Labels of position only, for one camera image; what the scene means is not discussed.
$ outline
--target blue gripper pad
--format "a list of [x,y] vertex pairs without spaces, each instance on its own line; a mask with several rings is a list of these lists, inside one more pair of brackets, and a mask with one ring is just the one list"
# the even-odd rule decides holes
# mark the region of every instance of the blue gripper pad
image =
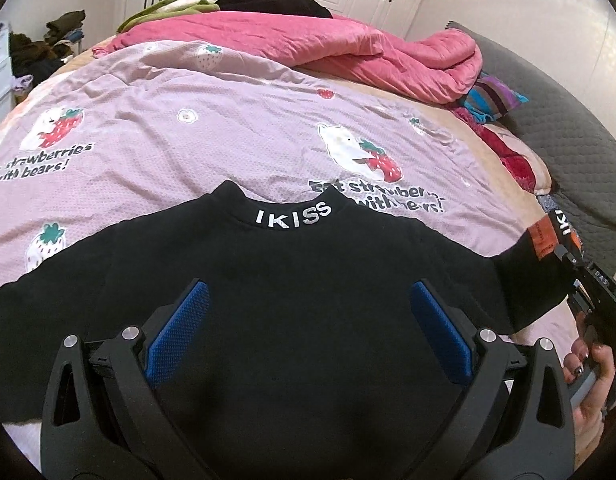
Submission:
[[472,383],[472,351],[422,282],[410,289],[410,308],[451,383]]
[[146,379],[152,389],[174,375],[208,309],[208,286],[204,282],[197,282],[148,349]]

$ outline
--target pink comforter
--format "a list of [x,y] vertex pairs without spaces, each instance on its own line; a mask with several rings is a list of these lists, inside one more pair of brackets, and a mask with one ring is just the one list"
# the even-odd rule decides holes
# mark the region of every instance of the pink comforter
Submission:
[[325,20],[228,10],[142,23],[95,54],[160,40],[207,41],[436,104],[466,94],[482,66],[475,41],[456,29],[408,43],[341,16]]

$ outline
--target gray headboard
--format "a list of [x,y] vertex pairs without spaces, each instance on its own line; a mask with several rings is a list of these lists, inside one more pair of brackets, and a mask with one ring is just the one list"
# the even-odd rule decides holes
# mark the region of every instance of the gray headboard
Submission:
[[483,70],[530,102],[503,118],[552,175],[553,197],[584,244],[585,255],[606,272],[616,270],[616,140],[570,92],[507,48],[459,28],[475,39]]

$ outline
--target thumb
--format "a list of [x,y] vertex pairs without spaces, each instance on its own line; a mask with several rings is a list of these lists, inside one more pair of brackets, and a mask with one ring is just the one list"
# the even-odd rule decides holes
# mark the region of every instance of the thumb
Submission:
[[587,412],[588,415],[595,414],[605,405],[614,379],[612,348],[596,342],[592,345],[591,355],[600,364],[601,372],[590,393],[581,402],[581,410]]

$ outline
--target striped pillow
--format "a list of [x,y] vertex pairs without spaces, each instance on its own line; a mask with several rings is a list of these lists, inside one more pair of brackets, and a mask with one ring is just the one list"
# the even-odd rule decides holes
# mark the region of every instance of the striped pillow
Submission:
[[526,97],[485,72],[481,72],[468,94],[459,100],[480,124],[492,123],[526,102]]

